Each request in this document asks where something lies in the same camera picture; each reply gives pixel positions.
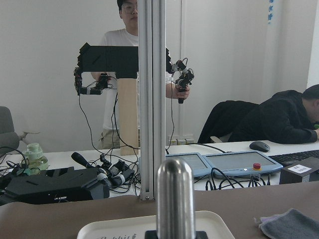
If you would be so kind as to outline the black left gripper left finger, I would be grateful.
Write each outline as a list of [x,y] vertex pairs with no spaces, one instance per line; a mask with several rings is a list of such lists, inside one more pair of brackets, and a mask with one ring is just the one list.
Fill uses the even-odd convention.
[[145,239],[158,239],[157,232],[153,231],[146,231],[145,232]]

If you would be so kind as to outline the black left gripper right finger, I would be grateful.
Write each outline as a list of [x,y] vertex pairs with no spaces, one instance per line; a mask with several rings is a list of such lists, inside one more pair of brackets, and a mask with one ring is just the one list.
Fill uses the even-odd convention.
[[205,231],[196,231],[196,239],[207,239],[207,233]]

